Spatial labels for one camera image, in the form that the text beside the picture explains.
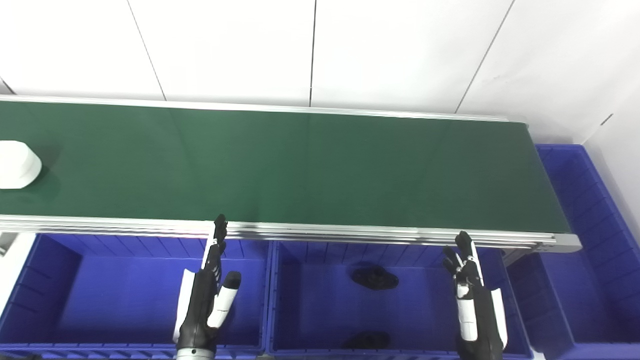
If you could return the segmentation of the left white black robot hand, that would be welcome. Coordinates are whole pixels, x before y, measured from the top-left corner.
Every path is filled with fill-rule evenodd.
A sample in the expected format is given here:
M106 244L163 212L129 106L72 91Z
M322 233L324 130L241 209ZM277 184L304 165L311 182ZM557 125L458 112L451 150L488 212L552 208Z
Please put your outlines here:
M219 332L242 284L238 271L222 276L227 224L224 214L217 216L198 271L183 272L173 331L178 360L215 358Z

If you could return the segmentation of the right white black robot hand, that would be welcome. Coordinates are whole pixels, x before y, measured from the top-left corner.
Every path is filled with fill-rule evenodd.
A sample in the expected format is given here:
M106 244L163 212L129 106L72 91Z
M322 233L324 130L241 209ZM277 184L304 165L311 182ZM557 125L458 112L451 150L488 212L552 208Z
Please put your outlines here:
M462 360L502 360L508 344L502 290L486 287L477 248L470 235L461 231L454 241L457 249L446 246L442 264L454 283L458 356Z

